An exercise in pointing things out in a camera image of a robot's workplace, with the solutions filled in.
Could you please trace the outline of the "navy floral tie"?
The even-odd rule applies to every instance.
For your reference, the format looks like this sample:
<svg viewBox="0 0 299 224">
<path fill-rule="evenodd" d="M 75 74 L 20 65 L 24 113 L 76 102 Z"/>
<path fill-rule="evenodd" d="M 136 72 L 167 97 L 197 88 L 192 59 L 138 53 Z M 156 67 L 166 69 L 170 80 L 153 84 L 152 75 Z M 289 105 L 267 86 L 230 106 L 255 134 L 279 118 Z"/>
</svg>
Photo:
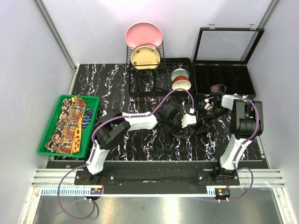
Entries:
<svg viewBox="0 0 299 224">
<path fill-rule="evenodd" d="M 176 139 L 188 139 L 194 134 L 194 130 L 192 128 L 184 128 L 178 131 L 171 133 L 172 136 Z"/>
</svg>

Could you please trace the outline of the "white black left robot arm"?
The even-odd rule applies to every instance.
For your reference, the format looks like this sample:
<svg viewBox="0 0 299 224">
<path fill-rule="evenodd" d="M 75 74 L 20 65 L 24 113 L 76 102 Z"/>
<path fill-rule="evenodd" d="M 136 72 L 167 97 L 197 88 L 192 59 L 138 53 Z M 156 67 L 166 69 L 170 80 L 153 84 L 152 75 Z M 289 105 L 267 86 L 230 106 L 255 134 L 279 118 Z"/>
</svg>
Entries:
<svg viewBox="0 0 299 224">
<path fill-rule="evenodd" d="M 100 181 L 100 172 L 104 168 L 109 151 L 118 146 L 128 132 L 167 126 L 172 134 L 176 134 L 187 126 L 186 116 L 176 103 L 169 103 L 165 107 L 159 106 L 152 112 L 136 114 L 113 109 L 94 126 L 91 137 L 93 147 L 86 162 L 85 180 L 91 185 Z"/>
</svg>

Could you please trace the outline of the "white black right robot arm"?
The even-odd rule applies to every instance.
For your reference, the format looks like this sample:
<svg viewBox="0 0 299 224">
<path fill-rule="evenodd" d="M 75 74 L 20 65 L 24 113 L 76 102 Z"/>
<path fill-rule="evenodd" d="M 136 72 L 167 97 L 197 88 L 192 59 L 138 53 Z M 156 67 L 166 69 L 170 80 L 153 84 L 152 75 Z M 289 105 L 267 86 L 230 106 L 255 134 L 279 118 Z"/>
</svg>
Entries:
<svg viewBox="0 0 299 224">
<path fill-rule="evenodd" d="M 263 132 L 263 104 L 238 94 L 216 94 L 206 98 L 197 108 L 197 134 L 207 133 L 212 121 L 231 113 L 231 137 L 224 154 L 213 170 L 206 175 L 208 181 L 223 185 L 237 176 L 238 163 L 247 146 Z"/>
</svg>

